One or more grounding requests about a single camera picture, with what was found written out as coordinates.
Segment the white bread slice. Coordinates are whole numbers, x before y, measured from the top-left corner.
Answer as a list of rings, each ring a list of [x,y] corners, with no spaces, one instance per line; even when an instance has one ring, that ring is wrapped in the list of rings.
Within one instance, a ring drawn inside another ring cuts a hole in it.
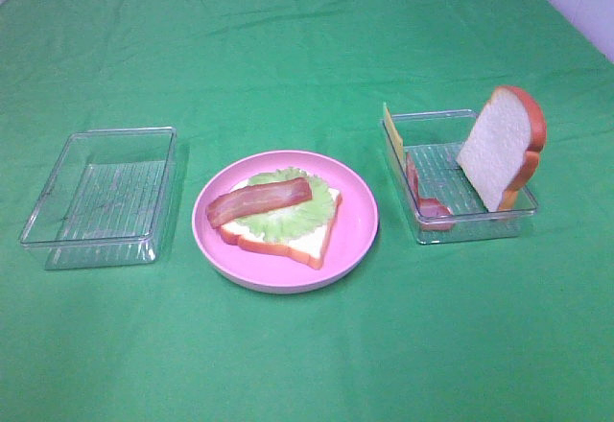
[[[235,186],[240,182],[236,183],[231,190],[236,190]],[[232,231],[225,230],[223,225],[219,227],[218,233],[225,243],[238,246],[243,250],[288,257],[297,261],[298,263],[307,265],[314,270],[318,270],[323,265],[331,231],[335,225],[338,209],[342,203],[342,193],[340,190],[338,191],[340,192],[338,206],[334,217],[331,219],[328,225],[319,228],[317,231],[305,237],[290,241],[287,244],[259,242],[247,233],[234,233]]]
[[[457,155],[488,211],[513,207],[539,164],[546,138],[541,107],[526,90],[511,85],[494,89]]]

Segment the green tablecloth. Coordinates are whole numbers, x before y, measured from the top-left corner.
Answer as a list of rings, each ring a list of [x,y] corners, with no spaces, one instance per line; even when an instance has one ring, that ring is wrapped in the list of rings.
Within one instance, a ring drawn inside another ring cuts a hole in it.
[[[380,127],[479,108],[499,84],[548,138],[531,233],[421,246]],[[19,234],[66,138],[173,126],[172,245],[145,266],[47,271]],[[362,264],[266,295],[191,230],[227,164],[302,149],[379,204]],[[609,421],[613,67],[545,0],[10,0],[1,9],[5,421]]]

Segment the green lettuce leaf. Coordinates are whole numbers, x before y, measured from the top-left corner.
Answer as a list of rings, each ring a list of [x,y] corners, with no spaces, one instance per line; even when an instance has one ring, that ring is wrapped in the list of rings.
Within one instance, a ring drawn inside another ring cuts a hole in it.
[[[240,182],[236,189],[245,185],[257,185],[304,177],[308,180],[312,199],[265,213],[239,218],[223,225],[234,233],[247,233],[256,241],[287,244],[305,237],[323,226],[334,217],[340,192],[328,185],[321,177],[289,167],[273,172],[260,173]]]

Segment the clear plastic container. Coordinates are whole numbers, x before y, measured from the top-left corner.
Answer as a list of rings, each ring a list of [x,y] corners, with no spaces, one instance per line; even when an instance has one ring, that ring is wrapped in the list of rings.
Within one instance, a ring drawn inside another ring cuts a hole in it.
[[[173,195],[176,142],[172,127],[71,134],[19,243],[46,270],[154,262]]]
[[[489,212],[456,161],[461,145],[477,118],[473,110],[390,114],[403,139],[404,151],[411,154],[418,170],[420,195],[438,199],[452,212],[450,217],[444,218],[420,216],[405,173],[405,163],[397,160],[382,119],[389,168],[404,207],[404,215],[419,243],[483,241],[531,233],[537,201],[528,188],[520,190],[511,210]],[[454,227],[449,231],[425,231],[419,227],[420,221],[453,223]]]

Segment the pink round plate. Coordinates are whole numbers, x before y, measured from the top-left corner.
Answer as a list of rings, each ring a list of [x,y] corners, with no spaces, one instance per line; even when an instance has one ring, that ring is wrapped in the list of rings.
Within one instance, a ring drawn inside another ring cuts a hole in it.
[[[289,166],[319,176],[341,191],[341,207],[320,270],[288,257],[258,254],[228,245],[205,217],[205,206],[238,182]],[[227,166],[203,187],[192,213],[196,243],[221,275],[258,292],[283,294],[316,290],[351,272],[369,251],[378,222],[374,196],[353,170],[320,153],[291,150],[261,152]]]

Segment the left clear plastic container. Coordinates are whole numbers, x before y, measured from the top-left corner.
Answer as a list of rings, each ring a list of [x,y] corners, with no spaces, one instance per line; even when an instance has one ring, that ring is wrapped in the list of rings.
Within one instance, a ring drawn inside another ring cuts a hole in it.
[[[71,134],[19,243],[46,270],[154,262],[173,195],[176,142],[172,127]]]

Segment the right clear plastic container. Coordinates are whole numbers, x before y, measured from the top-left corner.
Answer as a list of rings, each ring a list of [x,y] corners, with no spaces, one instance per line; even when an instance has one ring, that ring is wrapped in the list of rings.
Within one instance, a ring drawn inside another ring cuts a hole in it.
[[[489,212],[456,161],[461,145],[477,118],[473,110],[390,114],[403,139],[404,151],[411,154],[418,170],[420,195],[438,199],[452,212],[450,217],[444,218],[420,216],[405,173],[405,163],[397,160],[382,119],[389,168],[404,207],[404,215],[419,243],[483,241],[531,233],[537,201],[528,188],[520,190],[511,210]],[[419,227],[420,221],[453,223],[454,227],[449,231],[425,231]]]

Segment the yellow cheese slice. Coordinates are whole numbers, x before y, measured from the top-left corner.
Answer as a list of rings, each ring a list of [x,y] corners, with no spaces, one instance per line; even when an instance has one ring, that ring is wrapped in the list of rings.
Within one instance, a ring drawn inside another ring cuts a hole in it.
[[[384,121],[385,129],[389,136],[390,143],[394,151],[394,154],[397,160],[401,164],[404,164],[405,163],[405,151],[404,151],[403,139],[400,136],[393,122],[392,116],[390,114],[390,110],[388,109],[388,106],[386,103],[383,103],[383,121]]]

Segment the bacon strip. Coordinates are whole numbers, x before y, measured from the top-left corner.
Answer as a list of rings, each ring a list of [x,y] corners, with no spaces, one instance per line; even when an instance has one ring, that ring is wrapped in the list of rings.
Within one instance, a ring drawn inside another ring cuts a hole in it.
[[[452,215],[451,210],[435,198],[424,198],[419,193],[419,174],[409,152],[405,153],[405,173],[410,190],[417,202],[417,210],[423,218],[444,218]],[[453,223],[419,222],[419,227],[425,231],[449,231]]]
[[[205,208],[213,228],[245,216],[260,214],[300,204],[313,197],[304,177],[264,184],[248,185],[220,195]]]

